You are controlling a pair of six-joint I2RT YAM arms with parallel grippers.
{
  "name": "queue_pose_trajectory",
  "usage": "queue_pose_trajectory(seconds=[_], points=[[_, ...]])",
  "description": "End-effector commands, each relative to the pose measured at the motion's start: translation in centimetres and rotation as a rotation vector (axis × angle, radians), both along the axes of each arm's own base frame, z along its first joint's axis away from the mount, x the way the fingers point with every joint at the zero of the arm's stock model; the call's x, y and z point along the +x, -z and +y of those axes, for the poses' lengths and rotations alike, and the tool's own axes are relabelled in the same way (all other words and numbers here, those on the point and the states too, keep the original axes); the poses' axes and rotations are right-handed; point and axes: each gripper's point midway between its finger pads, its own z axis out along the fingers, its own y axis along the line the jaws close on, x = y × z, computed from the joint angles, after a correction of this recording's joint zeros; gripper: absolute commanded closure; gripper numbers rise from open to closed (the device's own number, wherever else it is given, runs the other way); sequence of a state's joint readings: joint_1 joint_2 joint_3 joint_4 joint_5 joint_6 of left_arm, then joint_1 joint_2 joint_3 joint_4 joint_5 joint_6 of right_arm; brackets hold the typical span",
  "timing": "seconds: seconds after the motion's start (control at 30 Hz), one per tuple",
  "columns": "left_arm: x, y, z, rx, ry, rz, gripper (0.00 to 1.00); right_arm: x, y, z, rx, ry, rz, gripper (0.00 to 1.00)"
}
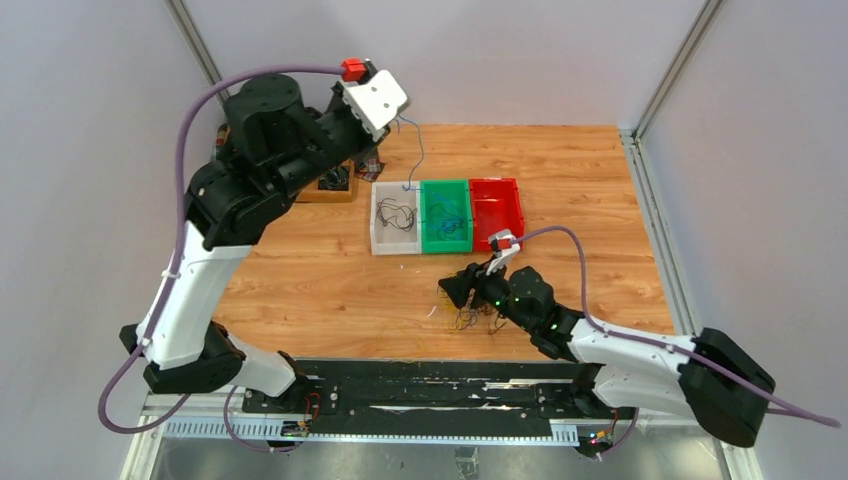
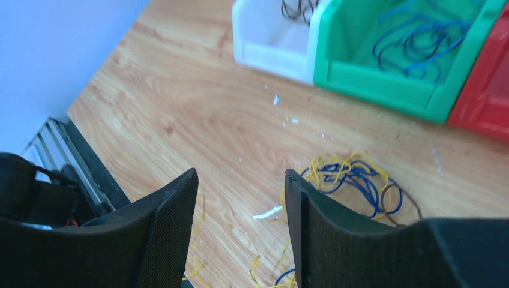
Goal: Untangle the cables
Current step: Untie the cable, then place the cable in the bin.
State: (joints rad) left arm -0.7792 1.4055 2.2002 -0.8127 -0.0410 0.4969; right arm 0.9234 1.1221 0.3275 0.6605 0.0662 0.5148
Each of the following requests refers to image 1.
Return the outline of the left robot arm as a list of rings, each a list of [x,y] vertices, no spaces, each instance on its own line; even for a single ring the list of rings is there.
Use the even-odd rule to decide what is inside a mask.
[[[304,405],[307,389],[294,361],[237,339],[213,314],[266,228],[330,169],[365,159],[409,101],[386,70],[340,80],[332,94],[316,114],[294,78],[266,74],[226,100],[225,150],[193,174],[180,207],[179,268],[164,278],[146,319],[120,333],[128,350],[145,357],[152,392],[231,385],[266,394],[283,413]]]

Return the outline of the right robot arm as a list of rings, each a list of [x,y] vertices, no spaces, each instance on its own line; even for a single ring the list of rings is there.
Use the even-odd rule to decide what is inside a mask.
[[[544,356],[586,366],[571,390],[574,408],[639,408],[694,419],[713,437],[743,448],[756,442],[776,382],[726,333],[652,334],[587,319],[554,298],[531,267],[505,277],[483,264],[438,282],[457,308],[488,306],[524,331]]]

